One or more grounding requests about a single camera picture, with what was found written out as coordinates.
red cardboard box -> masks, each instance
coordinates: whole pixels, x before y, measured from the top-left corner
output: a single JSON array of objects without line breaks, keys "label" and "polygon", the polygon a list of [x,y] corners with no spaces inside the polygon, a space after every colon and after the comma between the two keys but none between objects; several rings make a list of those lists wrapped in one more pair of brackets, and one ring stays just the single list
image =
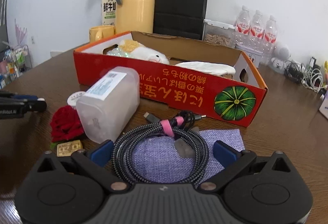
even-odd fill
[{"label": "red cardboard box", "polygon": [[[123,39],[165,54],[170,65],[103,54]],[[268,91],[243,51],[199,40],[127,32],[81,46],[73,54],[80,84],[91,86],[117,66],[130,67],[140,75],[141,97],[243,127],[250,125]],[[185,61],[227,64],[236,74],[221,77],[174,66]]]}]

white cloth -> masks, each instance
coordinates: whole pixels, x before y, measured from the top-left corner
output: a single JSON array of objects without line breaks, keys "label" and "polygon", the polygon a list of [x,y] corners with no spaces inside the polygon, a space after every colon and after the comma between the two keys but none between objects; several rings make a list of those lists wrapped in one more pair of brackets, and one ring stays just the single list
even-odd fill
[{"label": "white cloth", "polygon": [[216,64],[216,63],[207,63],[207,62],[183,62],[176,64],[177,67],[188,68],[192,70],[196,70],[199,72],[204,72],[211,75],[234,75],[236,70],[234,67],[224,64]]}]

blue gripper pad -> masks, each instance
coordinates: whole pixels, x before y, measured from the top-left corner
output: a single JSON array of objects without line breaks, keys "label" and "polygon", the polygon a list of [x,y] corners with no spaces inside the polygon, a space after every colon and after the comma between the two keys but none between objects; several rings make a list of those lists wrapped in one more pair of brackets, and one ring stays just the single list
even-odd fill
[{"label": "blue gripper pad", "polygon": [[241,153],[222,141],[216,141],[213,145],[213,156],[226,168],[240,158]]},{"label": "blue gripper pad", "polygon": [[114,149],[114,143],[111,140],[104,141],[94,150],[89,150],[86,156],[98,166],[104,167],[110,160]]},{"label": "blue gripper pad", "polygon": [[11,98],[27,99],[27,100],[37,100],[38,99],[38,97],[36,95],[18,95],[18,94],[13,95]]}]

yellow thermos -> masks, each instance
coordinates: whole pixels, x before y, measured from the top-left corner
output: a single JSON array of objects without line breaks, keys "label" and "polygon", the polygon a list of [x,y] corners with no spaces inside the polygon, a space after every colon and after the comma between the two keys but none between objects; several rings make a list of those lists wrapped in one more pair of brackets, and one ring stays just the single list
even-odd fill
[{"label": "yellow thermos", "polygon": [[155,0],[116,0],[115,32],[153,32]]}]

artificial flower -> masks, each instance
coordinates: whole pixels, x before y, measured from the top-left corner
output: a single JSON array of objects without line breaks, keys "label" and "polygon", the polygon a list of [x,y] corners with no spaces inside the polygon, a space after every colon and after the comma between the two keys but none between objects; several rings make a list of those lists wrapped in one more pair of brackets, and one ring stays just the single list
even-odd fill
[{"label": "artificial flower", "polygon": [[59,108],[50,122],[51,141],[68,141],[84,133],[77,111],[67,105]]}]

